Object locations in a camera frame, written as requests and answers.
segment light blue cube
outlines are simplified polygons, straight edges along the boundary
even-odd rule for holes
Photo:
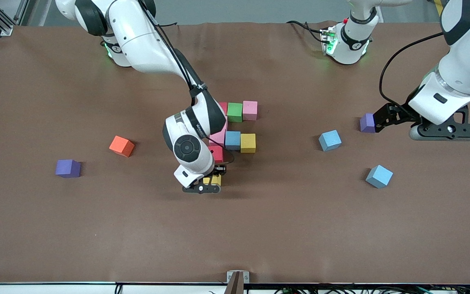
[[[392,176],[393,172],[381,165],[377,165],[367,175],[366,182],[380,189],[389,184]]]
[[[224,146],[228,150],[240,150],[240,132],[226,131]]]
[[[342,141],[340,140],[340,136],[338,135],[338,132],[336,130],[321,134],[319,142],[322,146],[322,150],[324,151],[337,149],[340,145],[342,145]]]

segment blue cube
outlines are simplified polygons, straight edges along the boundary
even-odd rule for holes
[[[369,172],[369,175],[367,175],[366,182],[380,189],[389,184],[392,176],[392,171],[381,165],[377,165]]]
[[[240,132],[226,131],[224,146],[228,150],[240,150]]]
[[[55,175],[63,178],[77,178],[81,173],[81,163],[71,159],[58,160]]]
[[[342,141],[340,140],[340,136],[338,135],[338,132],[336,130],[321,134],[319,142],[324,151],[337,149],[340,145],[342,145]]]

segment yellow cube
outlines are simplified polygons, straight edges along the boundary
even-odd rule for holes
[[[255,134],[240,134],[240,152],[255,153],[257,148]]]
[[[211,184],[220,186],[220,180],[221,179],[222,179],[221,175],[213,176],[213,178],[211,179]],[[204,177],[203,178],[203,183],[206,184],[206,185],[209,185],[209,177]]]

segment cube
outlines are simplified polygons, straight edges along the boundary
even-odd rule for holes
[[[240,152],[241,153],[255,153],[257,148],[255,134],[241,134],[240,135]]]
[[[240,150],[240,132],[226,131],[224,145],[228,150]]]
[[[363,133],[376,133],[375,131],[375,119],[373,114],[365,114],[360,119],[360,132]]]
[[[134,146],[134,143],[130,142],[128,139],[115,136],[109,148],[120,156],[130,157]]]
[[[71,159],[58,160],[55,175],[63,178],[77,178],[81,174],[81,163]]]
[[[224,146],[224,138],[226,137],[226,131],[228,130],[228,119],[227,117],[225,117],[225,119],[226,119],[226,123],[224,124],[224,127],[222,128],[222,130],[218,133],[211,134],[209,136],[209,139],[211,140],[208,141],[208,144],[210,146],[218,146],[215,142],[219,143],[221,146]]]
[[[366,177],[366,182],[372,184],[376,188],[384,188],[389,184],[391,177],[393,176],[393,172],[386,169],[381,165],[375,166],[369,172],[369,175]]]
[[[257,120],[257,102],[256,101],[243,101],[242,102],[242,119],[243,120]]]
[[[228,121],[242,122],[242,103],[228,103]]]
[[[342,141],[340,140],[340,136],[336,130],[321,134],[319,137],[319,142],[324,151],[337,149],[340,145],[342,145]]]
[[[211,177],[211,184],[220,186],[221,180],[222,180],[221,175],[213,176]],[[209,177],[203,177],[203,183],[209,185]]]
[[[213,156],[213,160],[215,161],[216,164],[224,162],[224,149],[222,149],[222,147],[210,146],[208,147],[208,149],[210,150],[211,155]]]
[[[224,111],[224,115],[228,115],[228,103],[227,102],[219,102],[220,107]]]

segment purple cube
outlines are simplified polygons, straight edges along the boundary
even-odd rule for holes
[[[58,160],[55,175],[63,178],[77,178],[81,173],[81,163],[71,159]]]
[[[363,133],[375,133],[375,119],[373,114],[365,114],[360,119],[360,132]]]

